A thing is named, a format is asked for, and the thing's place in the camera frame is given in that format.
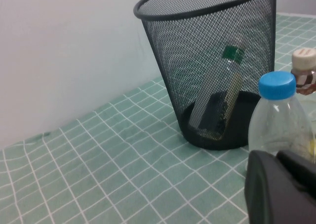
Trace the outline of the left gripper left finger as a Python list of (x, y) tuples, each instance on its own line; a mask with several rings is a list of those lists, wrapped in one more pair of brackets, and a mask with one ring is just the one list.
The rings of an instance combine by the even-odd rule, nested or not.
[(249, 153), (244, 196), (251, 224), (314, 224), (316, 197), (311, 197), (277, 156)]

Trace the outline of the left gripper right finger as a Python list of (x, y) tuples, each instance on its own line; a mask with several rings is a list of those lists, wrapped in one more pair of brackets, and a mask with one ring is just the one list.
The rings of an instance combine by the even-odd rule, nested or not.
[(316, 196), (316, 165), (289, 150), (281, 150), (276, 158), (311, 197)]

